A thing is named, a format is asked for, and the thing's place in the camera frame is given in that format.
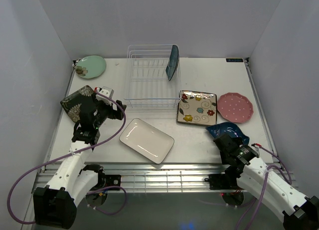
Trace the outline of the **dark blue leaf plate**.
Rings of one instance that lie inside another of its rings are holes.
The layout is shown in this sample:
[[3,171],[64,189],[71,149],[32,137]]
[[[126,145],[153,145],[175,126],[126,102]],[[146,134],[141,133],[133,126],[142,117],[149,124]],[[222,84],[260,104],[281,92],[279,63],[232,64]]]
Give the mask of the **dark blue leaf plate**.
[[231,138],[241,138],[243,145],[248,145],[250,138],[234,123],[223,122],[206,127],[209,134],[215,139],[223,134],[228,134]]

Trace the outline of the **teal leaf-shaped plate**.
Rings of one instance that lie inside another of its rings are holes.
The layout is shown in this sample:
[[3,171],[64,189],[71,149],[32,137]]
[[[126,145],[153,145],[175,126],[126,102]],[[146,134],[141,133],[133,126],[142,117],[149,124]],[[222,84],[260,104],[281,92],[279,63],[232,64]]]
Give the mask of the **teal leaf-shaped plate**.
[[179,48],[177,45],[173,45],[171,48],[169,61],[165,69],[168,81],[172,80],[174,73],[177,69],[178,62],[179,62]]

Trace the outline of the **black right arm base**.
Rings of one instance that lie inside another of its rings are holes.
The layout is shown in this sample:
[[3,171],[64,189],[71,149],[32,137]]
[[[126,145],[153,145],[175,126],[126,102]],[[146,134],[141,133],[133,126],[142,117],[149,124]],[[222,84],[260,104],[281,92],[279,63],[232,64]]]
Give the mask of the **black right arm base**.
[[204,179],[209,183],[210,190],[237,190],[237,181],[235,177],[230,177],[227,174],[210,174]]

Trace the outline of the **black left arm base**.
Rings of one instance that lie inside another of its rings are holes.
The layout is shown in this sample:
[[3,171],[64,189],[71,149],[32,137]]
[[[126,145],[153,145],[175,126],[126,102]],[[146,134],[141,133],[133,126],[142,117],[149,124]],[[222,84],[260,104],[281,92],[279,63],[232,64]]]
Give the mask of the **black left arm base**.
[[114,174],[111,174],[111,175],[107,175],[107,174],[102,174],[102,185],[101,187],[102,188],[105,188],[105,187],[111,187],[109,189],[109,191],[117,191],[119,190],[118,187],[121,186],[121,178],[122,176],[121,175],[114,175]]

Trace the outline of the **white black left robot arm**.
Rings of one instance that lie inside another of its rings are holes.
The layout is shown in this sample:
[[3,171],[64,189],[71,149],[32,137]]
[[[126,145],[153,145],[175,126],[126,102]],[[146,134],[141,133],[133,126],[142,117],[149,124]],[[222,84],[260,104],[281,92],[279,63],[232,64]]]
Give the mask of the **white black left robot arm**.
[[79,120],[73,128],[69,152],[54,176],[44,187],[33,193],[35,222],[38,225],[69,229],[77,207],[89,191],[105,186],[103,168],[85,162],[100,145],[99,127],[106,119],[126,120],[126,106],[120,100],[102,98],[90,104],[81,104]]

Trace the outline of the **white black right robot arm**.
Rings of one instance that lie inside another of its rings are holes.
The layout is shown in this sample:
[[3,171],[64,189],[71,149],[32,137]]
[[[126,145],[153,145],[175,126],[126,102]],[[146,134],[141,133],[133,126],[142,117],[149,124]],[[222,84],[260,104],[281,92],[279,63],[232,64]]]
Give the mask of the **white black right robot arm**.
[[276,165],[267,165],[259,154],[240,138],[223,134],[214,139],[228,168],[225,183],[232,189],[241,188],[253,195],[258,203],[271,210],[286,230],[317,230],[319,228],[319,199],[296,190],[291,180]]

